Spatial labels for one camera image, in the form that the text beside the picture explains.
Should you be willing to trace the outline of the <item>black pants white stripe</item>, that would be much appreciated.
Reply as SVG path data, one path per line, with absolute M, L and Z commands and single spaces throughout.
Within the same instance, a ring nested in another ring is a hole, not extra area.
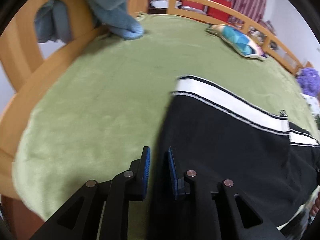
M 157 144 L 183 171 L 231 179 L 276 225 L 288 222 L 317 186 L 319 142 L 289 122 L 201 77 L 179 77 Z

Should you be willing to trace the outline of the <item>green bed blanket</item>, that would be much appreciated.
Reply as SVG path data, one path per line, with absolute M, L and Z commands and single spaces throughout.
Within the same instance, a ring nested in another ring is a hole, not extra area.
M 274 57 L 240 56 L 203 23 L 143 15 L 145 35 L 94 39 L 36 104 L 12 180 L 23 204 L 47 220 L 88 179 L 106 181 L 144 145 L 155 146 L 170 92 L 183 74 L 207 78 L 319 137 L 295 77 Z

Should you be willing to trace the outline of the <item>white dotted pillow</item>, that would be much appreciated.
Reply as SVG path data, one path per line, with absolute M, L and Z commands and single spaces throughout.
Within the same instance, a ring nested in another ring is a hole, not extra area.
M 320 114 L 320 106 L 319 101 L 316 97 L 310 96 L 308 94 L 301 93 L 301 96 L 306 101 L 310 112 L 313 116 L 317 116 Z

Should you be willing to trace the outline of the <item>purple plush toy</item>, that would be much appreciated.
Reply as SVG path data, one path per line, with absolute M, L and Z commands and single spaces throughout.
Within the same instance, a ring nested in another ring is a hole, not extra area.
M 317 70 L 311 67 L 302 68 L 297 76 L 303 94 L 317 97 L 319 94 L 320 78 Z

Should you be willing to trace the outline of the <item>colourful geometric pillow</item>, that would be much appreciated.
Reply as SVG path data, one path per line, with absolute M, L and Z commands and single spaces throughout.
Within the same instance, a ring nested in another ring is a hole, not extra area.
M 240 56 L 265 61 L 267 55 L 248 35 L 227 24 L 208 25 L 206 32 L 216 35 L 231 46 Z

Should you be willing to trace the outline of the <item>grey blue hanging cloth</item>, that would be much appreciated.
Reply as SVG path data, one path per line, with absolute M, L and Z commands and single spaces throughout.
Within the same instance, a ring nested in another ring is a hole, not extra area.
M 35 15 L 34 27 L 39 43 L 57 40 L 68 43 L 72 40 L 68 9 L 62 0 L 48 0 L 44 3 Z

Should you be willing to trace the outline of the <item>left red chair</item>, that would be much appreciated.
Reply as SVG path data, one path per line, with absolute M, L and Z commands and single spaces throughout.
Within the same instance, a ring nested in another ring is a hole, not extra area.
M 205 6 L 200 3 L 186 1 L 186 0 L 182 0 L 181 2 L 182 2 L 181 9 L 195 10 L 196 12 L 197 11 L 204 12 Z

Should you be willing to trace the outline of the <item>wooden bed frame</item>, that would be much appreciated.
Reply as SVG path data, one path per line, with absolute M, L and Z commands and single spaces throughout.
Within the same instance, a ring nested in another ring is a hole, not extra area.
M 125 54 L 134 59 L 160 61 L 159 54 L 152 56 L 158 38 L 152 29 L 135 41 L 111 38 L 108 29 L 95 27 L 89 20 L 86 0 L 62 0 L 71 13 L 72 40 L 44 58 L 36 42 L 33 20 L 37 10 L 48 0 L 24 0 L 1 34 L 1 63 L 16 93 L 1 115 L 1 193 L 8 198 L 20 199 L 11 175 L 23 131 L 31 111 L 47 90 L 86 50 L 90 43 L 106 38 L 110 46 L 121 46 Z

